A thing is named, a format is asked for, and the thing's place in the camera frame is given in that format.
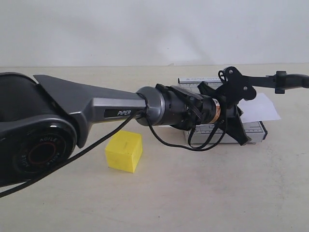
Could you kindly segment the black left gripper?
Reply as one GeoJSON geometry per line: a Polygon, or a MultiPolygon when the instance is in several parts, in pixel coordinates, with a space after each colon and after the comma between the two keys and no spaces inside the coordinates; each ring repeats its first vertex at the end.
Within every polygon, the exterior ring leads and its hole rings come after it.
{"type": "Polygon", "coordinates": [[[233,66],[218,72],[221,85],[215,90],[207,82],[201,82],[197,88],[199,93],[189,91],[179,86],[170,86],[169,90],[183,104],[180,112],[181,119],[171,126],[189,131],[201,124],[215,124],[223,118],[220,96],[224,97],[227,106],[225,133],[233,138],[239,145],[249,142],[240,116],[242,110],[236,106],[241,100],[251,101],[256,97],[256,90],[249,82],[249,78],[242,75],[233,66]]]}

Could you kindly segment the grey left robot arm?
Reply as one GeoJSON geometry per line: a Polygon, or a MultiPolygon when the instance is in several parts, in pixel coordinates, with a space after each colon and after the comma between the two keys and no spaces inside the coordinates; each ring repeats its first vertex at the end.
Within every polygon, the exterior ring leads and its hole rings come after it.
{"type": "Polygon", "coordinates": [[[219,72],[221,86],[205,82],[198,93],[157,84],[137,92],[80,84],[38,74],[0,75],[0,185],[13,191],[31,185],[76,159],[94,124],[135,119],[141,125],[170,125],[193,131],[213,124],[239,144],[249,142],[241,122],[241,100],[256,91],[236,68],[219,72]]]}

